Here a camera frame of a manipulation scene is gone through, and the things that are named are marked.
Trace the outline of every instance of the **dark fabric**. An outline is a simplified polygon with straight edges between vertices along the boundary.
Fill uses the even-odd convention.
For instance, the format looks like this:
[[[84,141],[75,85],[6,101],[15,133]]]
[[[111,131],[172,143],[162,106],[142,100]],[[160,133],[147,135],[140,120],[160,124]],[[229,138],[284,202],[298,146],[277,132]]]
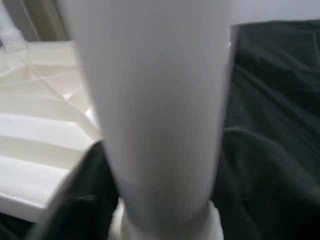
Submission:
[[[320,21],[238,29],[214,194],[226,240],[319,238],[319,43]]]
[[[106,240],[118,192],[102,143],[67,177],[27,240]]]
[[[320,21],[238,28],[211,196],[225,240],[319,238],[319,34]],[[97,143],[27,239],[105,240],[117,203],[112,174]],[[28,223],[15,231],[9,219],[0,215],[0,239],[22,239]]]

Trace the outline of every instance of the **white wall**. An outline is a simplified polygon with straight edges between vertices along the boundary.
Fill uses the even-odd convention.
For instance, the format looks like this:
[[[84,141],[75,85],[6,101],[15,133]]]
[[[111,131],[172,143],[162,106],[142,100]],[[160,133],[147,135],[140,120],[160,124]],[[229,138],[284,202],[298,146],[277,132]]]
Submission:
[[[233,23],[320,19],[320,0],[233,0]]]

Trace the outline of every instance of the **white plastic tray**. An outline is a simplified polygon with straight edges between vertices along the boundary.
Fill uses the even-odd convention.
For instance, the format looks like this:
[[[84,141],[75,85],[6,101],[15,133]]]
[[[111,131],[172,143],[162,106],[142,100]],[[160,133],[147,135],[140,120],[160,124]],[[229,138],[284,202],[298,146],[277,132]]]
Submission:
[[[29,43],[21,55],[0,72],[0,212],[37,222],[100,135],[72,43]]]

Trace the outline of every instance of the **white pipe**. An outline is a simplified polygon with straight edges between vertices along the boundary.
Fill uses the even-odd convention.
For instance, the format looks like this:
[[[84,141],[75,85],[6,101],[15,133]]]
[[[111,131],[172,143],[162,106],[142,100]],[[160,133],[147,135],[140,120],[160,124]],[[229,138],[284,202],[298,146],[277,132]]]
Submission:
[[[25,44],[24,36],[12,21],[3,0],[0,0],[0,39],[3,47],[11,52],[20,50]]]
[[[205,240],[229,82],[229,1],[61,3],[132,240]]]

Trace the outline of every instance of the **white pole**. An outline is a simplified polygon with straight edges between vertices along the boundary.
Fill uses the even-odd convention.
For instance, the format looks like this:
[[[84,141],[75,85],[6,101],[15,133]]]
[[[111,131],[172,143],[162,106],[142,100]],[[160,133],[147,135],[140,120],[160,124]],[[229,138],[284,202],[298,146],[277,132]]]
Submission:
[[[229,1],[61,3],[132,239],[206,239],[199,225],[223,129]]]
[[[10,52],[20,50],[25,44],[24,36],[12,21],[3,0],[0,0],[0,39]]]

